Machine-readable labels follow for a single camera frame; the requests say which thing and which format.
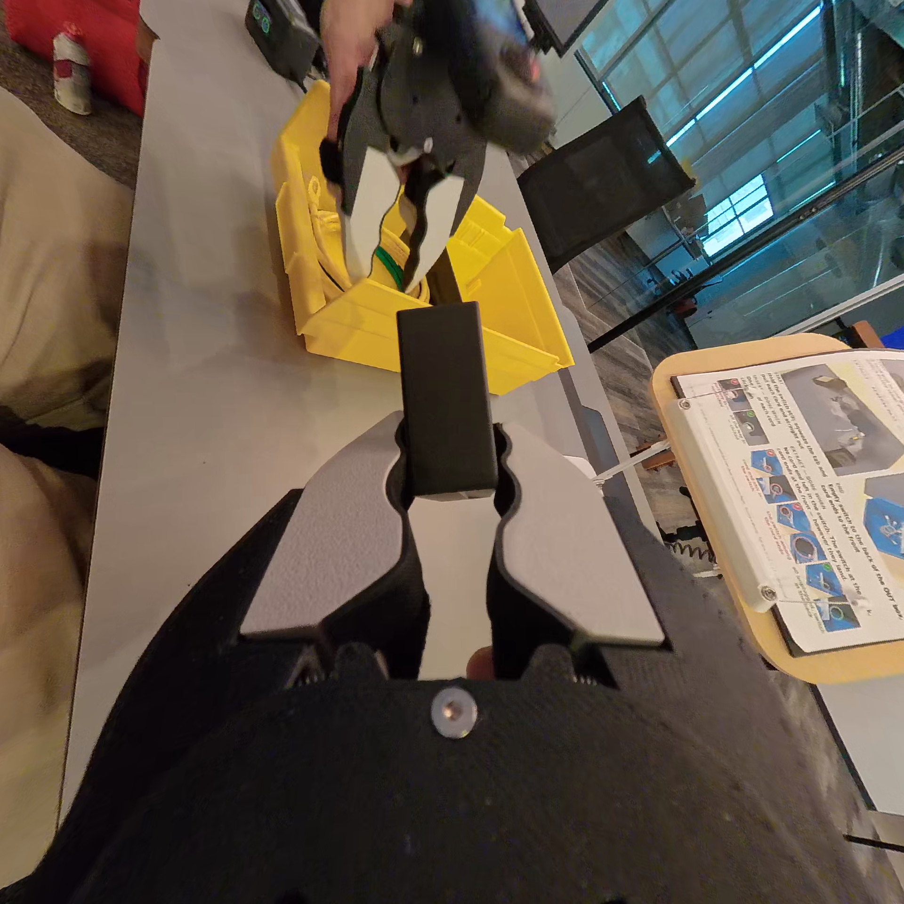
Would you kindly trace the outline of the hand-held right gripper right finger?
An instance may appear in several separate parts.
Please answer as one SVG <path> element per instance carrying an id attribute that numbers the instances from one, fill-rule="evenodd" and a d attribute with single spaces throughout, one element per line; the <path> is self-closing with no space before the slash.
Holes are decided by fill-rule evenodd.
<path id="1" fill-rule="evenodd" d="M 603 647 L 666 645 L 601 490 L 521 425 L 496 423 L 493 433 L 499 523 L 486 608 L 495 678 L 520 679 L 542 646 L 596 675 Z"/>

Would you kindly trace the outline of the white zip tie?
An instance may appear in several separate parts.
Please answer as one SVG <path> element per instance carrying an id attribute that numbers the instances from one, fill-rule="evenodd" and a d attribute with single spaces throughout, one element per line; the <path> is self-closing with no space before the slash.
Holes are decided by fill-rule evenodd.
<path id="1" fill-rule="evenodd" d="M 606 469 L 603 473 L 596 475 L 593 478 L 593 482 L 597 486 L 603 486 L 605 482 L 614 478 L 615 476 L 619 476 L 626 472 L 627 470 L 634 468 L 638 465 L 644 464 L 647 460 L 654 458 L 661 453 L 666 453 L 671 450 L 671 443 L 668 439 L 661 440 L 656 442 L 640 451 L 638 451 L 633 456 L 627 458 L 626 461 L 619 463 L 613 468 Z"/>

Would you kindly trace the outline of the red bag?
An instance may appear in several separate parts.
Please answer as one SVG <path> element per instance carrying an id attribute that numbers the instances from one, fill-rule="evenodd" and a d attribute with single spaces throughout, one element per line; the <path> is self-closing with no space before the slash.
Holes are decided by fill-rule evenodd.
<path id="1" fill-rule="evenodd" d="M 51 62 L 66 26 L 78 32 L 96 92 L 142 118 L 148 66 L 137 52 L 138 1 L 6 1 L 6 31 L 27 51 Z"/>

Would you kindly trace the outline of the black monitor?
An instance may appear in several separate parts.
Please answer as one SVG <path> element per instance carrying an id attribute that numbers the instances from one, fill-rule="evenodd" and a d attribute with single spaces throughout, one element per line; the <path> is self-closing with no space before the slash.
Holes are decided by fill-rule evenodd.
<path id="1" fill-rule="evenodd" d="M 524 1 L 532 45 L 565 56 L 607 1 Z"/>

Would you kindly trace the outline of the yellow plastic bin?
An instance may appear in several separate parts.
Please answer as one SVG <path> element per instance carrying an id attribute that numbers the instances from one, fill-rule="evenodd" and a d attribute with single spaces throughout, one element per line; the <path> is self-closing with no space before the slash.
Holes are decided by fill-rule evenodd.
<path id="1" fill-rule="evenodd" d="M 371 276 L 347 274 L 341 227 L 321 169 L 319 147 L 329 87 L 314 81 L 272 153 L 277 229 L 296 331 L 309 352 L 400 371 L 397 313 L 427 307 L 426 279 L 401 293 L 409 254 L 400 205 L 386 215 Z M 480 305 L 491 394 L 500 396 L 574 364 L 571 348 L 525 232 L 477 196 L 446 244 L 462 300 Z"/>

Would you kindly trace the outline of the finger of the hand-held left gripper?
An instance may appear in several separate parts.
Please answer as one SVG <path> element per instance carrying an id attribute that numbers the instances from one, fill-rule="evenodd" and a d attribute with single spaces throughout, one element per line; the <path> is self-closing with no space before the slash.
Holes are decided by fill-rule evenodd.
<path id="1" fill-rule="evenodd" d="M 401 216 L 408 235 L 409 254 L 402 271 L 402 288 L 410 293 L 436 263 L 454 232 L 466 180 L 442 170 L 427 156 L 409 164 L 401 195 Z"/>
<path id="2" fill-rule="evenodd" d="M 370 277 L 382 223 L 401 191 L 397 168 L 386 153 L 367 148 L 349 213 L 342 213 L 345 266 L 353 283 Z"/>

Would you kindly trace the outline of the person's beige trousers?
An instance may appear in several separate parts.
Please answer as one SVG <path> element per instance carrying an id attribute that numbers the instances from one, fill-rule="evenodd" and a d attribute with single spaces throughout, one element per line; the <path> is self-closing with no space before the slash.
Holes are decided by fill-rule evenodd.
<path id="1" fill-rule="evenodd" d="M 56 781 L 97 479 L 15 451 L 103 427 L 133 194 L 2 90 L 2 784 Z"/>

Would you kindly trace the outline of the black power unit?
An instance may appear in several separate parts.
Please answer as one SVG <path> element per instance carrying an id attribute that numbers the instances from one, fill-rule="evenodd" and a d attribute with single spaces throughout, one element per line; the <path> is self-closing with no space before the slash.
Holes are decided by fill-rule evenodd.
<path id="1" fill-rule="evenodd" d="M 320 39 L 301 3 L 249 1 L 244 22 L 267 65 L 303 88 L 320 51 Z"/>

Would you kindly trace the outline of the white and red can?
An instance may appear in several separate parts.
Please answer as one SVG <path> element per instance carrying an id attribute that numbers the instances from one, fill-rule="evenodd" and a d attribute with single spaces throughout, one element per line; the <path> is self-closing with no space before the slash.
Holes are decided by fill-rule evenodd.
<path id="1" fill-rule="evenodd" d="M 66 24 L 53 38 L 52 72 L 56 102 L 74 115 L 90 116 L 91 59 L 83 35 L 71 24 Z"/>

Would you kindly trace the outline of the person's left hand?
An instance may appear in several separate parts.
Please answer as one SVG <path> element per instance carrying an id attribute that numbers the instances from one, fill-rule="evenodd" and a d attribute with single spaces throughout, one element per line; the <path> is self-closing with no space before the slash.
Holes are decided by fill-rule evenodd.
<path id="1" fill-rule="evenodd" d="M 330 118 L 326 138 L 336 143 L 346 102 L 355 91 L 358 70 L 375 51 L 378 31 L 393 18 L 397 7 L 412 1 L 325 1 L 320 34 L 330 83 Z"/>

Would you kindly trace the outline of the black network switch box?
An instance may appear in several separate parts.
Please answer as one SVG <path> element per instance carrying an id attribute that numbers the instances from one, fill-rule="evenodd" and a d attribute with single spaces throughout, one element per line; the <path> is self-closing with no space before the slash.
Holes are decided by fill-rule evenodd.
<path id="1" fill-rule="evenodd" d="M 402 310 L 397 333 L 412 495 L 492 495 L 498 463 L 478 304 Z"/>

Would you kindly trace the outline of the black office chair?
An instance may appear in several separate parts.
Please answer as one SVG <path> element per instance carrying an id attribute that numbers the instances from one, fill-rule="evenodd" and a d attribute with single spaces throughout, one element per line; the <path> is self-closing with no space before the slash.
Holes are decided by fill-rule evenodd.
<path id="1" fill-rule="evenodd" d="M 517 182 L 553 273 L 696 186 L 643 96 L 530 165 Z"/>

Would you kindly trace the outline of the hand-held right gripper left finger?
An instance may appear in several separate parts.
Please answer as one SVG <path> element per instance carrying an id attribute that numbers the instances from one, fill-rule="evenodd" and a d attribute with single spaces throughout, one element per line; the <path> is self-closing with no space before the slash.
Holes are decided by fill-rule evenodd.
<path id="1" fill-rule="evenodd" d="M 341 646 L 380 653 L 414 680 L 430 599 L 409 517 L 402 412 L 326 461 L 301 491 L 242 621 L 255 640 L 300 639 L 328 666 Z"/>

